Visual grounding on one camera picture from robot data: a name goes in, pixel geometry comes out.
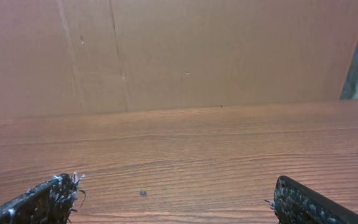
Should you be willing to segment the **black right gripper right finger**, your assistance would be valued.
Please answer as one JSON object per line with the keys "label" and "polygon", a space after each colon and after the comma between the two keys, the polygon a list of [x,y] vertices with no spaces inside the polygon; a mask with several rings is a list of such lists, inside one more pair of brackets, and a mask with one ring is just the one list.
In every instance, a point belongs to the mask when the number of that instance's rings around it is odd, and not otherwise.
{"label": "black right gripper right finger", "polygon": [[281,175],[269,207],[280,224],[358,224],[358,214]]}

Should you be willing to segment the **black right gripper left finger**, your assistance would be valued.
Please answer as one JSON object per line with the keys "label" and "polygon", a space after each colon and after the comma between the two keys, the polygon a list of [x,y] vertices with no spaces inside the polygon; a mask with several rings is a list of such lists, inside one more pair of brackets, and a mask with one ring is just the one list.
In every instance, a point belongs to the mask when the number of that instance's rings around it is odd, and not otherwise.
{"label": "black right gripper left finger", "polygon": [[0,224],[14,223],[56,223],[70,222],[70,215],[79,210],[75,208],[80,182],[85,178],[76,172],[72,175],[62,173],[53,176],[22,195],[0,205]]}

